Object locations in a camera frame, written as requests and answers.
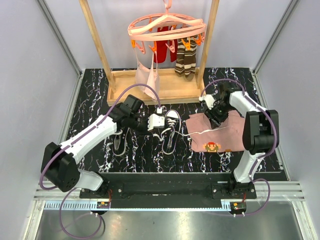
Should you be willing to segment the black sneaker with white laces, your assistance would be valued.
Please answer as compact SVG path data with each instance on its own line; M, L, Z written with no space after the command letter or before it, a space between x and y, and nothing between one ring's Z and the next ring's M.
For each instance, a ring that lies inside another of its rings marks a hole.
M165 155L171 155L175 151L181 130L181 117L176 110L171 109L165 114L164 123L165 129L160 133L160 135L154 133L152 136L158 138L162 143L162 152Z

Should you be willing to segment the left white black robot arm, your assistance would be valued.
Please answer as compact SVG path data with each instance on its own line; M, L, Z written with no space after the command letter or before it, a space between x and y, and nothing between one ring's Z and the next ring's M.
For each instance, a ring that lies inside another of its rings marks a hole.
M93 171L78 168L80 160L102 140L115 135L122 129L132 129L141 134L148 132L146 120L138 118L138 111L144 102L128 95L123 103L113 104L105 115L100 115L91 125L74 137L56 144L49 143L41 165L39 185L43 190L43 179L47 178L53 188L68 192L74 188L90 190L97 198L108 193L103 177Z

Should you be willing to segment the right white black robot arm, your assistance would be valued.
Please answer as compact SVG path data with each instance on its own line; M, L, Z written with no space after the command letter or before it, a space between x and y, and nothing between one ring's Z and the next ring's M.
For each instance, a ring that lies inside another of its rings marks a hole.
M218 99L203 92L199 97L206 105L205 115L213 127L219 127L232 110L244 117L244 152L227 183L228 195L236 199L253 188L253 178L261 161L278 147L279 114L255 102L241 84L238 87L220 84L218 92Z

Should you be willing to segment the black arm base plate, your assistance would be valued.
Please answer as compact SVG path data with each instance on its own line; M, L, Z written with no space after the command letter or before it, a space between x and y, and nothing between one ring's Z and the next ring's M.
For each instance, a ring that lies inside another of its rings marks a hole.
M98 192L82 190L82 199L111 197L111 208L217 209L222 200L254 200L252 182L237 183L231 173L104 173Z

